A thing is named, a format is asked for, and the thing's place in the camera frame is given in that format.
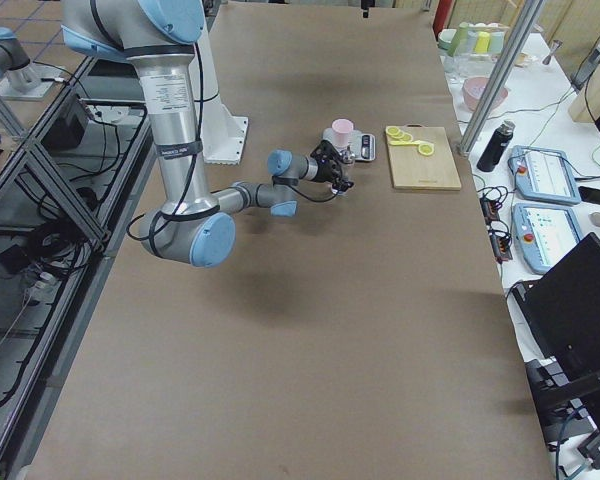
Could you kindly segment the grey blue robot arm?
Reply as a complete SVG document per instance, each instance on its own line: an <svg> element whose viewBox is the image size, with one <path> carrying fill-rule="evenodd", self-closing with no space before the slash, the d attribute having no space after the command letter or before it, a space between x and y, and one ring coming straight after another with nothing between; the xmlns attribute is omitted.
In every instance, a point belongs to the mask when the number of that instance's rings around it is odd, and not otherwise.
<svg viewBox="0 0 600 480"><path fill-rule="evenodd" d="M201 57L206 29L199 1L66 1L65 44L85 56L131 64L143 91L159 157L165 203L141 219L136 240L156 257L214 267L232 252L233 214L251 207L279 217L296 213L302 180L330 184L334 194L353 183L346 157L327 140L308 155L275 150L268 184L237 182L210 191L203 157L203 94L192 89L190 64Z"/></svg>

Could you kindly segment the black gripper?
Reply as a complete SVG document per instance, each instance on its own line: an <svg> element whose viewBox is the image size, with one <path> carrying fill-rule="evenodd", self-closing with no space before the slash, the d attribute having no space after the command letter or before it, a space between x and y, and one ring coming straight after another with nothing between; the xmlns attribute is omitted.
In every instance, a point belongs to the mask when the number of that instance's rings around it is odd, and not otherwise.
<svg viewBox="0 0 600 480"><path fill-rule="evenodd" d="M369 17L370 7L371 7L371 1L370 0L360 0L360 8L362 10L362 16L364 18L368 18Z"/></svg>
<svg viewBox="0 0 600 480"><path fill-rule="evenodd" d="M333 193L346 193L354 186L354 182L347 180L342 158L338 150L328 140L322 140L311 152L310 159L317 167L312 181L316 183L331 183Z"/></svg>

